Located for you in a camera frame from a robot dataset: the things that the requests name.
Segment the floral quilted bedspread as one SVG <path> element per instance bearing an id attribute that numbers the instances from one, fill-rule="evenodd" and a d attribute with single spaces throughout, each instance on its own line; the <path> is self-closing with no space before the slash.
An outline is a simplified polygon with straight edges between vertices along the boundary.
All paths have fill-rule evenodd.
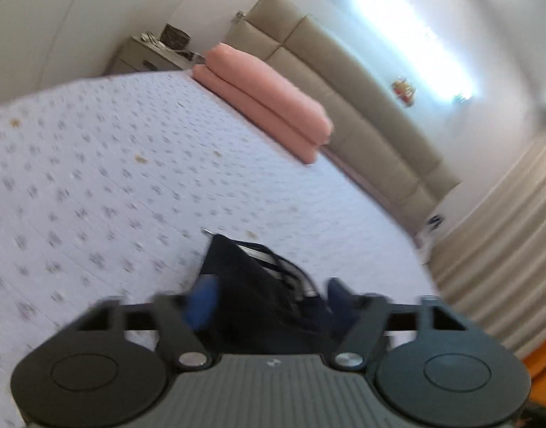
<path id="1" fill-rule="evenodd" d="M 411 238 L 327 158 L 305 165 L 183 72 L 87 79 L 0 105 L 0 427 L 15 365 L 107 297 L 191 286 L 211 233 L 316 283 L 413 304 Z"/>

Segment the beige upholstered headboard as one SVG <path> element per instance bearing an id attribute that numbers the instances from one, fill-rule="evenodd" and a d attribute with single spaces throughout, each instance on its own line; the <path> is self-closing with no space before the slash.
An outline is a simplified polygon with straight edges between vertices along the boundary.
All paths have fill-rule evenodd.
<path id="1" fill-rule="evenodd" d="M 258 0 L 224 43 L 318 101 L 333 122 L 325 155 L 416 234 L 459 184 L 443 157 L 355 53 L 290 0 Z"/>

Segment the pink folded blanket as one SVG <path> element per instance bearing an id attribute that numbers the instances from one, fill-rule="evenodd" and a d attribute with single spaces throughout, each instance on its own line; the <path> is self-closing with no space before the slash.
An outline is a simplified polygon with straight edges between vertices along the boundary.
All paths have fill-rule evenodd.
<path id="1" fill-rule="evenodd" d="M 215 45 L 192 75 L 305 164 L 330 141 L 334 126 L 324 107 L 251 54 Z"/>

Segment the beige curtain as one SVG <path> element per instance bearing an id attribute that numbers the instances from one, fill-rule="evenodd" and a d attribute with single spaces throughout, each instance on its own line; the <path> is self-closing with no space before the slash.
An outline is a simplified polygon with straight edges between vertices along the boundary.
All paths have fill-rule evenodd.
<path id="1" fill-rule="evenodd" d="M 546 341 L 546 132 L 436 244 L 429 270 L 447 304 L 518 357 Z"/>

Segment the white shopping bag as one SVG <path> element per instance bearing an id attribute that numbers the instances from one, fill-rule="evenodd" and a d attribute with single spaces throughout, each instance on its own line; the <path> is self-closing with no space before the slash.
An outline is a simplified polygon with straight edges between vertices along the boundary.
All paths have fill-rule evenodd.
<path id="1" fill-rule="evenodd" d="M 432 232 L 438 229 L 443 223 L 443 221 L 444 221 L 444 216 L 442 214 L 435 214 L 434 216 L 428 219 L 426 223 L 426 228 Z"/>

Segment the beige bedside table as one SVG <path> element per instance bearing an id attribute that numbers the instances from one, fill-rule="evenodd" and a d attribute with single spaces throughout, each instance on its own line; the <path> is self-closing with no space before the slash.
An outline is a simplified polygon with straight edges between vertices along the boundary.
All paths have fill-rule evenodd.
<path id="1" fill-rule="evenodd" d="M 131 36 L 117 50 L 105 75 L 127 75 L 134 72 L 188 71 L 204 63 L 204 56 L 188 50 L 174 51 L 160 42 L 147 42 Z"/>

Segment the dark navy garment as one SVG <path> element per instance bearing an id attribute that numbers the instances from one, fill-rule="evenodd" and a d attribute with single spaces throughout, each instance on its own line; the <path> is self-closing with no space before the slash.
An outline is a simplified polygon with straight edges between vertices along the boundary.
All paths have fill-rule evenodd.
<path id="1" fill-rule="evenodd" d="M 214 236 L 197 278 L 202 275 L 215 275 L 220 284 L 211 322 L 202 330 L 192 330 L 209 353 L 331 357 L 349 352 L 345 339 L 352 330 L 361 330 L 360 352 L 365 356 L 379 356 L 388 347 L 383 327 L 361 323 L 367 308 L 386 303 L 382 297 L 365 296 L 356 324 L 350 330 L 333 330 L 328 281 L 325 291 L 319 292 L 305 271 L 262 244 Z M 180 311 L 164 317 L 170 325 L 187 326 L 182 319 L 186 295 L 174 300 Z"/>

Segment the orange plush toy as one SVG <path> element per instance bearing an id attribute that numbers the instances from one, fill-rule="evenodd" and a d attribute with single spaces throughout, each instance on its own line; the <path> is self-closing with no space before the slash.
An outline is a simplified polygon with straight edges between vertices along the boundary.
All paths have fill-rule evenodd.
<path id="1" fill-rule="evenodd" d="M 406 77 L 394 80 L 391 87 L 397 99 L 406 107 L 411 107 L 414 105 L 417 89 L 407 80 Z"/>

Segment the dark woven basket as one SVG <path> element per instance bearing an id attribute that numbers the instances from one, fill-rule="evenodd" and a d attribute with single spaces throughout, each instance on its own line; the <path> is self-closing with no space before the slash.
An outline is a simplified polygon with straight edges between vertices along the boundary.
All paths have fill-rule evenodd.
<path id="1" fill-rule="evenodd" d="M 160 42 L 172 50 L 185 50 L 190 41 L 191 37 L 186 32 L 171 24 L 166 24 L 160 35 Z"/>

